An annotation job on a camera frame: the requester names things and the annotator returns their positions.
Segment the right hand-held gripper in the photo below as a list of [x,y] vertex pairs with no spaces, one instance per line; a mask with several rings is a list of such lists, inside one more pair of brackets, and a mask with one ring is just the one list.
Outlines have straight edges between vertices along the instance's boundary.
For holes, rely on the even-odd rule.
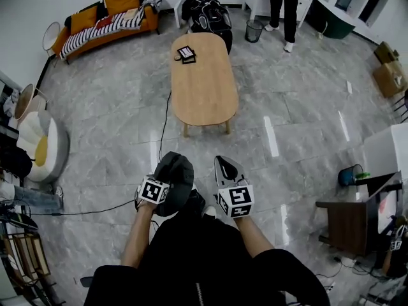
[[254,206],[254,189],[245,178],[243,166],[229,157],[216,156],[214,167],[221,210],[230,218],[249,215]]

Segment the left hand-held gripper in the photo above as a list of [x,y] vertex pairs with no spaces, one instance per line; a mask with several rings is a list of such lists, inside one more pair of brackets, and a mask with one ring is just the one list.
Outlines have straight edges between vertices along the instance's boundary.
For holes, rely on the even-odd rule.
[[144,176],[142,183],[136,190],[136,196],[141,200],[158,205],[165,201],[169,189],[169,184],[160,182],[151,176]]

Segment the dark grey backpack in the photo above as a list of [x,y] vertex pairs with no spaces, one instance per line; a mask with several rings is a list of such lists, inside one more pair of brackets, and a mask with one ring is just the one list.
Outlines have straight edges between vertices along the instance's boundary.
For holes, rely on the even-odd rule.
[[170,188],[164,202],[156,208],[156,214],[168,217],[178,212],[187,202],[194,182],[192,164],[179,153],[168,152],[156,167],[153,177]]

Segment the person's right forearm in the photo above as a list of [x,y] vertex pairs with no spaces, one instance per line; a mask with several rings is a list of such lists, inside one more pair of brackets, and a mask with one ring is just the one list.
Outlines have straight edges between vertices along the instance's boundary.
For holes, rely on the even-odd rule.
[[262,252],[274,249],[250,216],[238,217],[234,222],[242,236],[245,248],[252,258]]

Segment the person's left forearm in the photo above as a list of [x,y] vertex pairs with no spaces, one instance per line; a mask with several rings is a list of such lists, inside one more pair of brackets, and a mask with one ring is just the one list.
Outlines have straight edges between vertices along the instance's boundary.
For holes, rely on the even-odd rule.
[[149,245],[150,222],[155,209],[155,204],[144,200],[139,204],[135,221],[122,253],[121,265],[138,268]]

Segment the blue waste bin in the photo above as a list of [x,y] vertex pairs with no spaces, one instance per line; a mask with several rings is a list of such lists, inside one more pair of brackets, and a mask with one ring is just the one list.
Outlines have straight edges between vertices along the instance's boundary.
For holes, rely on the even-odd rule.
[[355,164],[348,168],[339,171],[337,180],[340,186],[355,186],[356,181],[362,176],[363,167],[360,164]]

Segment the egg-shaped floor cushion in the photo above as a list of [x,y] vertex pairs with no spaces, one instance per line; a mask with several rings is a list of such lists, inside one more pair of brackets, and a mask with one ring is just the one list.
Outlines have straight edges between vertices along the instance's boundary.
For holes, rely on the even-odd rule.
[[69,154],[69,136],[62,122],[46,110],[31,112],[18,131],[17,146],[26,151],[32,163],[27,178],[39,184],[57,180]]

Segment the dark wooden side table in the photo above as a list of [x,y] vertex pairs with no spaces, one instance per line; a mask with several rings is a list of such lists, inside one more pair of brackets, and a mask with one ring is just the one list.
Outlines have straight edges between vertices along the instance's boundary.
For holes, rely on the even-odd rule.
[[379,250],[380,237],[402,215],[403,180],[398,171],[357,181],[356,201],[318,201],[328,215],[328,235],[319,240],[351,254],[366,256]]

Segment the white cabinet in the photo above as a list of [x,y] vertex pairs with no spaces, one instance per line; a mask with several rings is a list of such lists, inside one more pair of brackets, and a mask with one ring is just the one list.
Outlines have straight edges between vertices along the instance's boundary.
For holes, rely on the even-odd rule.
[[365,139],[365,171],[372,177],[401,172],[408,180],[408,123],[392,125]]

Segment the white stool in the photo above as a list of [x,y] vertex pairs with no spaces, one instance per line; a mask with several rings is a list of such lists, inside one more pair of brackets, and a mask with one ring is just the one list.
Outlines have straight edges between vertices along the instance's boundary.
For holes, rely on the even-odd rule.
[[176,26],[179,29],[186,29],[187,33],[190,33],[191,32],[191,24],[192,24],[191,18],[189,18],[188,21],[184,21],[182,19],[182,5],[184,4],[185,1],[186,0],[179,0],[176,3],[173,11],[174,11],[174,16],[175,16]]

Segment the orange cushion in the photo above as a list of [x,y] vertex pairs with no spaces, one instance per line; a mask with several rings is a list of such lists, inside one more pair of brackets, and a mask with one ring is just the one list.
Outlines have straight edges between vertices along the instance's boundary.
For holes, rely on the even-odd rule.
[[84,29],[94,27],[96,24],[97,6],[93,6],[71,16],[71,35],[75,35]]
[[104,0],[109,15],[116,15],[138,8],[140,0]]

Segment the large cardboard box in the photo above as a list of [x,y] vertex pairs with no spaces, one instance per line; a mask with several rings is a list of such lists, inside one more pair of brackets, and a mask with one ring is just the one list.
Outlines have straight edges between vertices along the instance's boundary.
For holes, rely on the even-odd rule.
[[399,61],[382,64],[373,72],[373,77],[385,98],[391,98],[408,89],[408,77]]

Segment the black chair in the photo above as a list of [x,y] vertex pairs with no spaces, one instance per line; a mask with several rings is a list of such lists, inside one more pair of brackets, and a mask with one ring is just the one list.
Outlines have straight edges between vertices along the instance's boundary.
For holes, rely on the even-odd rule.
[[397,124],[408,121],[408,89],[391,105],[393,116]]

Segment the small cardboard box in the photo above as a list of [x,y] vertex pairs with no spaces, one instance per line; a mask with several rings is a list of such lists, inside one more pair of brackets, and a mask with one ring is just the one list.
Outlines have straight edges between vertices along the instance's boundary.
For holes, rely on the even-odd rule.
[[381,64],[398,61],[399,53],[393,50],[388,43],[382,41],[374,50],[374,55]]

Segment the black picture frame white print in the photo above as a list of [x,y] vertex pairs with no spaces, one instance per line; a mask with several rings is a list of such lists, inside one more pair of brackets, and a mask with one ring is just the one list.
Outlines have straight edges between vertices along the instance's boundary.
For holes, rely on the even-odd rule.
[[194,50],[192,50],[191,47],[188,45],[177,49],[177,52],[180,55],[182,60],[187,60],[187,59],[195,57]]

